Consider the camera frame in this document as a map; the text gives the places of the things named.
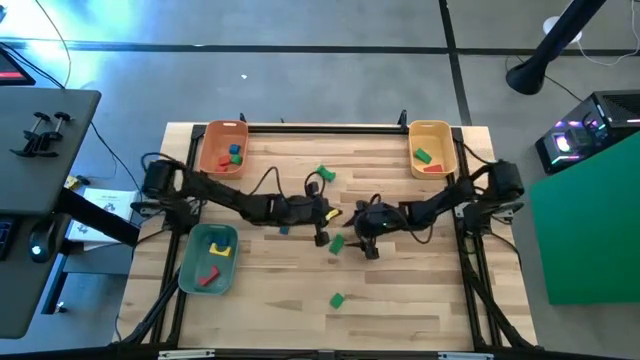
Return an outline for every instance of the green bin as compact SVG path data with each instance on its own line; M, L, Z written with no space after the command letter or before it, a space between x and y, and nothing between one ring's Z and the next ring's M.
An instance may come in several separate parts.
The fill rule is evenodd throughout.
M209 253L211 241L228 242L230 256ZM238 257L238 233L234 228L218 224L198 224L191 229L187 249L184 254L178 284L189 294L222 295L231 287L233 272ZM213 266L220 270L220 276L207 286L201 286L200 278L211 274Z

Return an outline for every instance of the wooden table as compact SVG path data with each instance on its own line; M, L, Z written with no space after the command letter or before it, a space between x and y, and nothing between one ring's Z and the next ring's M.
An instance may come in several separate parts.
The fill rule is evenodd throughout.
M169 123L162 152L185 161L192 123ZM465 142L493 159L489 130L463 127ZM409 170L406 135L251 134L245 176L225 183L250 191L270 166L278 166L287 196L303 193L303 181L319 164L337 173L327 185L330 204L344 211L327 227L354 240L341 225L356 200L381 193L382 200L428 199L445 180L418 180ZM469 157L469 169L481 164ZM259 193L276 192L268 178ZM147 222L140 236L159 229L161 218ZM472 350L471 335L451 213L435 223L433 240L421 245L408 233L378 239L380 259L365 260L356 248L338 256L316 248L312 226L260 228L219 205L203 209L202 223L228 224L238 230L241 253L232 288L224 296L188 295L180 347L345 350ZM508 226L494 231L512 241ZM421 238L426 232L418 233ZM119 329L128 335L158 296L170 235L156 236L135 250L120 310ZM187 236L181 239L178 260ZM525 339L536 343L522 274L511 249L485 236L493 294ZM329 306L335 293L346 295L338 310ZM169 332L174 299L165 316ZM484 307L479 306L485 339Z

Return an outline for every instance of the computer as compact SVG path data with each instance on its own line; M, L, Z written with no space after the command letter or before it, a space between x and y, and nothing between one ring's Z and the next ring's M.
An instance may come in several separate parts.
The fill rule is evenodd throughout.
M6 51L0 49L0 86L35 83L36 81Z

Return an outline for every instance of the green board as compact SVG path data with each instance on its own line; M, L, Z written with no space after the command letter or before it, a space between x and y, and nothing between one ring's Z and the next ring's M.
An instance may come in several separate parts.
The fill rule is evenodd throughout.
M551 304L640 301L640 133L530 194Z

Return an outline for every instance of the black stand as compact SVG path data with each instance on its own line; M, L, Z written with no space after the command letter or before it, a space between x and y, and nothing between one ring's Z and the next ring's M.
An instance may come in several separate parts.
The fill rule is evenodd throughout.
M140 230L137 227L69 189L62 189L53 212L69 214L73 219L131 247L138 243Z
M542 89L547 65L560 55L605 1L574 0L538 45L535 54L507 72L507 84L521 94L537 94Z

